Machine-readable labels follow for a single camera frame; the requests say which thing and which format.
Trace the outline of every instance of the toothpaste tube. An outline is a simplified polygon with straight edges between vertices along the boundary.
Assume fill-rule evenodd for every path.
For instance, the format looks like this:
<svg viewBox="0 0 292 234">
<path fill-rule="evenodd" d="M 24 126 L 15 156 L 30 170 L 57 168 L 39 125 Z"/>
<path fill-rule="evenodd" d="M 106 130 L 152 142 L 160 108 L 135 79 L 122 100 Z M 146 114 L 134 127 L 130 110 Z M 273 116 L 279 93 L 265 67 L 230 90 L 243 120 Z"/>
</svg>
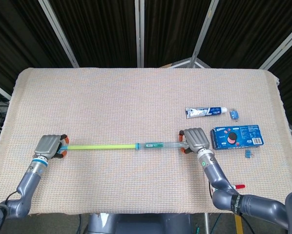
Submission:
<svg viewBox="0 0 292 234">
<path fill-rule="evenodd" d="M 219 115 L 221 113 L 226 113 L 227 111 L 228 109 L 226 107 L 185 108 L 186 118 Z"/>
</svg>

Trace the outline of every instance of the green tube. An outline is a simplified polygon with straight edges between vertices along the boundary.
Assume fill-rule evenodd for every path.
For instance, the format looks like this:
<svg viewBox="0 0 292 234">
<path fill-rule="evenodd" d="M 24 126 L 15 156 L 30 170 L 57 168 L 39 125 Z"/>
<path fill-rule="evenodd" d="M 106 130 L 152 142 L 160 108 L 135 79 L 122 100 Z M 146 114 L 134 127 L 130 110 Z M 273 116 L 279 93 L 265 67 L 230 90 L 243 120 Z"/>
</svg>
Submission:
<svg viewBox="0 0 292 234">
<path fill-rule="evenodd" d="M 67 150 L 115 150 L 115 149 L 135 149 L 135 147 L 136 147 L 135 144 L 119 144 L 119 145 L 67 145 Z"/>
</svg>

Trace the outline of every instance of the beige tablecloth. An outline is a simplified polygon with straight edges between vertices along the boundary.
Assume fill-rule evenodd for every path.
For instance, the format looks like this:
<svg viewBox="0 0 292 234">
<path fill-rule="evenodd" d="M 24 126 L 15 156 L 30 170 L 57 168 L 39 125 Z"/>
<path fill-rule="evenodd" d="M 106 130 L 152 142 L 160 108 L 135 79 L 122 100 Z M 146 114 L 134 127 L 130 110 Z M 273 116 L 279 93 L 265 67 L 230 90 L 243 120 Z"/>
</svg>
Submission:
<svg viewBox="0 0 292 234">
<path fill-rule="evenodd" d="M 0 202 L 15 191 L 42 135 L 70 144 L 177 141 L 179 130 L 258 124 L 265 144 L 215 151 L 243 194 L 284 202 L 292 191 L 292 139 L 277 89 L 263 70 L 26 69 L 0 138 Z M 221 106 L 229 114 L 186 119 L 185 107 Z M 218 212 L 194 154 L 179 150 L 69 151 L 49 162 L 30 213 Z"/>
</svg>

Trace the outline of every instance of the floor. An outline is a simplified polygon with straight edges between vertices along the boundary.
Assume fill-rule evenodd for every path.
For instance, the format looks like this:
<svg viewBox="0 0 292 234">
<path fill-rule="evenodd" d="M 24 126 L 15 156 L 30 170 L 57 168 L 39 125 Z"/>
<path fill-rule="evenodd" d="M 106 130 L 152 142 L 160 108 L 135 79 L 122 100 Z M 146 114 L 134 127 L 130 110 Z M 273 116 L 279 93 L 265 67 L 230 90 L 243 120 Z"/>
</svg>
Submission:
<svg viewBox="0 0 292 234">
<path fill-rule="evenodd" d="M 214 225 L 219 214 L 209 214 L 210 229 Z M 83 214 L 82 230 L 87 225 L 89 214 Z M 245 217 L 257 234 L 286 234 L 287 232 L 278 226 L 252 217 Z M 205 233 L 204 215 L 194 214 L 192 216 L 194 225 L 200 227 L 201 234 Z M 22 220 L 7 220 L 2 228 L 1 234 L 74 234 L 79 225 L 78 215 L 66 214 L 40 214 L 27 216 Z M 243 222 L 244 234 L 251 231 Z M 222 214 L 213 234 L 234 234 L 235 219 L 233 214 Z"/>
</svg>

